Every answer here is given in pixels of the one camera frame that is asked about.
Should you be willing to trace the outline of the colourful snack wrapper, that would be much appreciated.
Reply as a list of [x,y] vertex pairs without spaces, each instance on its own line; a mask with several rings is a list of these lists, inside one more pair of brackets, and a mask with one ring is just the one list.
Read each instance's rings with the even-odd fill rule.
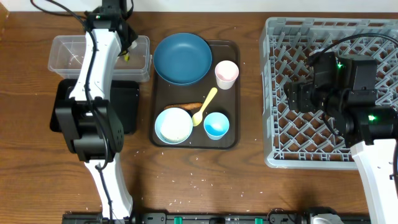
[[125,61],[125,62],[128,62],[128,61],[129,61],[129,59],[130,59],[130,56],[129,56],[129,54],[126,54],[126,55],[124,56],[124,61]]

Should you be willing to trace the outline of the pink plastic cup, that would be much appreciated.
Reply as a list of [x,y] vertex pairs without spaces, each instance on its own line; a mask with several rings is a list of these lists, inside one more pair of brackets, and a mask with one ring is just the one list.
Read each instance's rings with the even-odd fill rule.
[[224,60],[216,65],[215,76],[218,87],[222,90],[228,90],[238,78],[239,68],[234,62]]

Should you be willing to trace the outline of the light blue plastic cup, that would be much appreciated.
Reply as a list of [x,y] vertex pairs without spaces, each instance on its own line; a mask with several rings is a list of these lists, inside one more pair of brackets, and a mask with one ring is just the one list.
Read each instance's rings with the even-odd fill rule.
[[220,140],[229,131],[229,119],[223,113],[210,113],[206,116],[203,126],[211,140]]

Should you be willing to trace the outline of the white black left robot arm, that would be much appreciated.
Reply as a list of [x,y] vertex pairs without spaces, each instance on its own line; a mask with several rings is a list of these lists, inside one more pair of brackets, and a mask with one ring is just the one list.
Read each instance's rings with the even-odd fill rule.
[[80,21],[86,32],[83,65],[68,99],[54,105],[68,149],[91,173],[103,211],[97,223],[135,223],[133,199],[121,168],[124,130],[110,102],[113,69],[137,35],[126,1],[103,1]]

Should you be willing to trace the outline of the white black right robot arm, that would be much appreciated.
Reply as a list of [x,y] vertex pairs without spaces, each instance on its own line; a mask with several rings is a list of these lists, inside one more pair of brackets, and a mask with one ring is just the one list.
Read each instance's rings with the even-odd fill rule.
[[356,34],[308,56],[313,80],[284,85],[290,110],[322,111],[335,120],[334,135],[345,141],[359,170],[372,223],[397,221],[397,111],[376,104],[377,62],[369,55],[336,55],[332,48],[349,40],[385,34]]

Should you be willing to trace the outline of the grey plastic dishwasher rack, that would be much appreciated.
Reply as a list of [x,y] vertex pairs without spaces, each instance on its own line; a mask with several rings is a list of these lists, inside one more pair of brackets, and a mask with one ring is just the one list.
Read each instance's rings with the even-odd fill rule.
[[307,55],[328,49],[368,55],[377,62],[376,104],[397,108],[397,21],[270,17],[259,41],[263,85],[264,160],[271,168],[354,170],[343,138],[330,132],[332,118],[288,108],[283,86],[313,77]]

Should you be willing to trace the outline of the clear plastic waste bin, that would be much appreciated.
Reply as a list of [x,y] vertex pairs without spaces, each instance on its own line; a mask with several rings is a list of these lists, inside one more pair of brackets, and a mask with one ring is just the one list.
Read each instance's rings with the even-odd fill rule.
[[[86,40],[84,35],[59,35],[53,39],[48,69],[65,79],[77,79],[83,65]],[[147,82],[150,80],[152,55],[150,40],[140,35],[129,49],[129,60],[119,57],[113,80]]]

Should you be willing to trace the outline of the dark blue plate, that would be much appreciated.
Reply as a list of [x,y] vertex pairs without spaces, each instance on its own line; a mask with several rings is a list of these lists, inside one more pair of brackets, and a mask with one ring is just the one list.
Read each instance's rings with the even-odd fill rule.
[[165,81],[179,86],[200,81],[213,61],[209,44],[191,33],[172,34],[159,42],[154,52],[154,68]]

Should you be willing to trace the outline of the black rectangular tray bin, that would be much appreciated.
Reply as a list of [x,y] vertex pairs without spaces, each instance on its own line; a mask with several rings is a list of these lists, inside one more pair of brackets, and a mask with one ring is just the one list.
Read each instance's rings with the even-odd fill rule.
[[[62,132],[55,114],[55,106],[62,100],[69,98],[76,83],[77,79],[64,79],[58,84],[50,120],[50,129],[53,132]],[[134,81],[113,80],[111,83],[110,102],[123,125],[124,134],[134,134],[139,105],[139,84]]]

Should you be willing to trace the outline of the orange brown food piece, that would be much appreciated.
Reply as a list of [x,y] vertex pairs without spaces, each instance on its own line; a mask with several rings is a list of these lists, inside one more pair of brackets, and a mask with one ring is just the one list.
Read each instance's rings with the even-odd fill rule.
[[203,103],[185,103],[185,104],[176,104],[176,105],[168,105],[164,109],[167,110],[169,108],[181,108],[183,110],[194,110],[197,108],[200,108],[203,105]]

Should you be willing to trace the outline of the dark brown serving tray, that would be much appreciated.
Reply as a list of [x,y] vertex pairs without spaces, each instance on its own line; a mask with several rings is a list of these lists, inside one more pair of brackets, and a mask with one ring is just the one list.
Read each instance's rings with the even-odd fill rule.
[[240,63],[239,47],[230,40],[209,40],[213,63],[211,69],[199,82],[189,86],[177,86],[168,83],[157,73],[154,74],[153,94],[151,99],[149,140],[157,147],[176,147],[187,149],[216,149],[227,150],[234,147],[239,141],[240,122],[240,80],[236,80],[228,90],[218,89],[217,94],[206,107],[203,115],[219,112],[229,120],[229,130],[219,140],[212,140],[204,130],[203,124],[193,128],[187,140],[180,144],[166,144],[155,133],[155,120],[168,105],[202,103],[211,88],[217,87],[214,68],[217,63],[230,60]]

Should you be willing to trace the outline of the light blue bowl with rice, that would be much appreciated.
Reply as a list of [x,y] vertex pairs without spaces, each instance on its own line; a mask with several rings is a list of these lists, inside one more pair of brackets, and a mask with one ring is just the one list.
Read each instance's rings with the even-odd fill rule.
[[181,108],[163,110],[155,119],[157,137],[166,144],[180,144],[193,131],[193,122],[188,112]]

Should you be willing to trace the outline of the yellow plastic spoon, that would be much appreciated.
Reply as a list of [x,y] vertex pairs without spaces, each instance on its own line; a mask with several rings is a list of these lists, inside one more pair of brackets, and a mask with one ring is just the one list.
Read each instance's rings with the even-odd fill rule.
[[216,87],[213,87],[207,97],[205,98],[204,103],[202,104],[200,110],[198,112],[196,112],[193,116],[192,116],[192,123],[193,126],[198,126],[202,120],[203,120],[203,113],[205,111],[205,109],[207,108],[207,106],[210,104],[210,102],[212,101],[212,99],[215,97],[215,95],[217,94],[218,89]]

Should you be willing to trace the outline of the black rail at table edge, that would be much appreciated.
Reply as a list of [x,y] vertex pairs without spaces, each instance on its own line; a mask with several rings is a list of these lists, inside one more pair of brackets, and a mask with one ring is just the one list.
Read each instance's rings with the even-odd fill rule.
[[136,213],[130,217],[113,217],[113,223],[134,224],[311,224],[311,223],[370,223],[368,216],[338,215],[329,207],[310,208],[303,213],[289,213],[281,208],[274,208],[266,215],[220,215],[220,214],[167,214]]

